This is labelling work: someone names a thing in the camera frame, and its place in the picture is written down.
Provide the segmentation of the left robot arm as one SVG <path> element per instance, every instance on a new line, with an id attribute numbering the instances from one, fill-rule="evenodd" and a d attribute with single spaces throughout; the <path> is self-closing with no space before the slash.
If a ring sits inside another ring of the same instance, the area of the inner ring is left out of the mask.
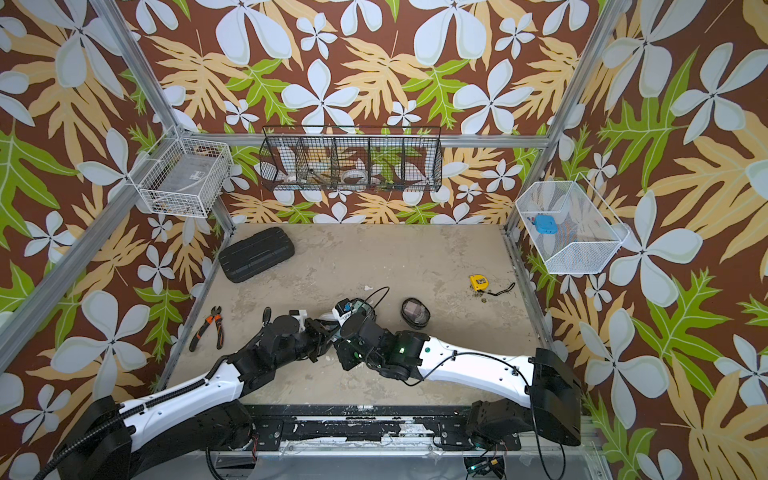
<path id="1" fill-rule="evenodd" d="M 282 315 L 203 375 L 123 403 L 100 399 L 36 476 L 131 479 L 192 451 L 242 446 L 253 431 L 242 397 L 273 381 L 284 365 L 317 360 L 339 328 L 334 320 Z"/>

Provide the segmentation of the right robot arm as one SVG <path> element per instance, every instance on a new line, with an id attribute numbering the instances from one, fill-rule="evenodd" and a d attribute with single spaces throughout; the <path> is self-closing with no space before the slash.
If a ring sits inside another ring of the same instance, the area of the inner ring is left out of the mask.
<path id="1" fill-rule="evenodd" d="M 581 443 L 581 383 L 555 352 L 538 348 L 533 356 L 496 355 L 420 332 L 392 333 L 362 310 L 333 316 L 340 325 L 334 346 L 345 370 L 363 364 L 411 387 L 444 381 L 500 396 L 500 401 L 473 404 L 470 436 L 496 441 L 532 431 L 561 445 Z"/>

